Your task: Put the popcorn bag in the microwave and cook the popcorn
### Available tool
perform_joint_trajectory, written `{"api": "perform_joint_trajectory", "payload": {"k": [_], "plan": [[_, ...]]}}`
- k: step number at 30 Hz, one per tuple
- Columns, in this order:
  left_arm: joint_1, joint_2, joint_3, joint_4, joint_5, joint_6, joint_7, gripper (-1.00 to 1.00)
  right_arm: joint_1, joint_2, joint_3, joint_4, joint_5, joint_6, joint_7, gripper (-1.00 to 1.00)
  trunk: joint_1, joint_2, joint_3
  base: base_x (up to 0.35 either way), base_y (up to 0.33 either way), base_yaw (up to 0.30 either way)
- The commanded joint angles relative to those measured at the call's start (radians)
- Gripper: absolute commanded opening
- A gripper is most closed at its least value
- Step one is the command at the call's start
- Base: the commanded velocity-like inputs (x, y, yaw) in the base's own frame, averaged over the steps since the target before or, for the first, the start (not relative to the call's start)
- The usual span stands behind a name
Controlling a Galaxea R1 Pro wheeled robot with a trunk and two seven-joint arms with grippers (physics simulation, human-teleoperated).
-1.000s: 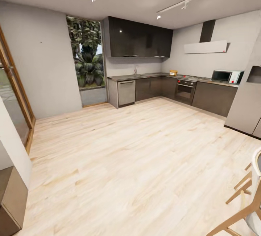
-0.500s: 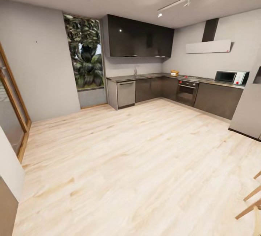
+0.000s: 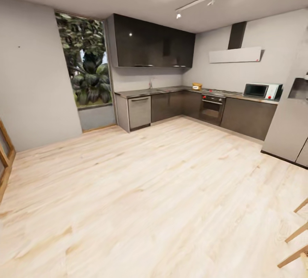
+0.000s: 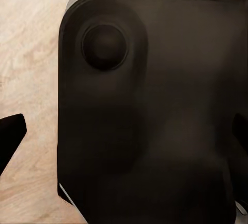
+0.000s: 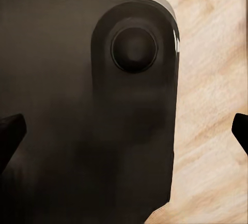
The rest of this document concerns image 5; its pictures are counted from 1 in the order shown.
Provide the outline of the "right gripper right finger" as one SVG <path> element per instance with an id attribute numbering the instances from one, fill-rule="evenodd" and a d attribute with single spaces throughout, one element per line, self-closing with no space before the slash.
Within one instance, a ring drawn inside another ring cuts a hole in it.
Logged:
<path id="1" fill-rule="evenodd" d="M 231 130 L 248 154 L 248 115 L 237 113 L 232 123 Z"/>

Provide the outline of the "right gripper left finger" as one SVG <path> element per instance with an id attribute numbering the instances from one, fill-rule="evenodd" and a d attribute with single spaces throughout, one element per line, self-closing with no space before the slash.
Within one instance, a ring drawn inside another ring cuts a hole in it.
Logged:
<path id="1" fill-rule="evenodd" d="M 0 119 L 0 175 L 26 133 L 26 122 L 21 113 Z"/>

